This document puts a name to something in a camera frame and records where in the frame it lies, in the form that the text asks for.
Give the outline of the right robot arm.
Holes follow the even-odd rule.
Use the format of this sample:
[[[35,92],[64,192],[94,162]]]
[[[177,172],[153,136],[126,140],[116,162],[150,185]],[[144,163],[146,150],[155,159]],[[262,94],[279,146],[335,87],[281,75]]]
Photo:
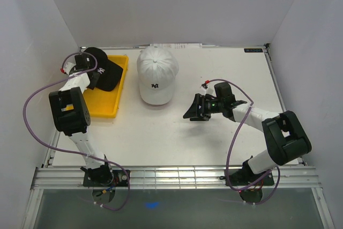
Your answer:
[[[232,92],[233,83],[215,79],[215,95],[195,94],[190,108],[183,115],[190,121],[208,121],[212,114],[223,117],[261,131],[264,135],[266,150],[249,158],[241,169],[229,173],[225,169],[223,179],[226,185],[250,187],[263,180],[272,169],[289,163],[311,152],[312,145],[296,114],[269,112],[257,108],[253,100],[237,100]]]

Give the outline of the white cap black brim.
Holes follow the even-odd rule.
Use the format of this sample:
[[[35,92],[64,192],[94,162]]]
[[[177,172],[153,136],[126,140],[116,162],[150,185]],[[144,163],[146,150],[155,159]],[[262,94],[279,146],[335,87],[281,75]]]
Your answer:
[[[155,106],[170,102],[178,72],[178,61],[168,49],[147,47],[141,51],[137,59],[137,73],[142,100]]]

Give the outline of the black cap white NY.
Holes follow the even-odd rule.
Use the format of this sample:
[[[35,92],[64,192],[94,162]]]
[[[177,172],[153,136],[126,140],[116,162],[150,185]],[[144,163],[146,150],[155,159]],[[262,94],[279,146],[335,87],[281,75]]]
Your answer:
[[[100,74],[100,78],[96,88],[105,92],[112,91],[121,80],[123,68],[112,62],[107,54],[99,48],[88,47],[84,52],[90,53],[97,59],[97,66],[94,71]]]

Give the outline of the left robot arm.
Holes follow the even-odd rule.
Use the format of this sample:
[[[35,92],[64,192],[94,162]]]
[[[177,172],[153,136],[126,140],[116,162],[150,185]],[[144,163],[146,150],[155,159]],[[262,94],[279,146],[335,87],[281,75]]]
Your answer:
[[[112,184],[113,171],[94,141],[87,128],[91,124],[83,93],[90,87],[94,88],[98,75],[96,67],[98,60],[94,55],[85,52],[72,54],[76,65],[62,64],[62,71],[68,74],[68,80],[58,91],[49,93],[49,102],[57,131],[64,133],[77,147],[77,152],[83,157],[85,166],[81,168],[94,183],[102,186]]]

